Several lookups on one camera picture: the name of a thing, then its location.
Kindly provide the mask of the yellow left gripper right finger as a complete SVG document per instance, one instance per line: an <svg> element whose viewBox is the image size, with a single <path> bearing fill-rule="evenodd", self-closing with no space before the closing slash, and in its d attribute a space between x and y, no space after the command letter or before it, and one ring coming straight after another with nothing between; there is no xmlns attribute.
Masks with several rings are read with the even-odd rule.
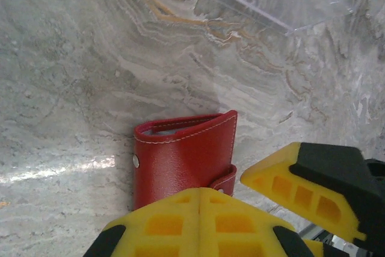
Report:
<svg viewBox="0 0 385 257"><path fill-rule="evenodd" d="M200 256L313 256L288 222L210 188L200 189Z"/></svg>

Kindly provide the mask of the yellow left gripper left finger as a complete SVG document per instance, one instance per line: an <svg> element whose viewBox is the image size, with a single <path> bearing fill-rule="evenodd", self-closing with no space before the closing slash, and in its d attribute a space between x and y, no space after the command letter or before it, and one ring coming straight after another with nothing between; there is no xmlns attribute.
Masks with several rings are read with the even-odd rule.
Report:
<svg viewBox="0 0 385 257"><path fill-rule="evenodd" d="M199 256L200 189L153 202L108 223L84 256Z"/></svg>

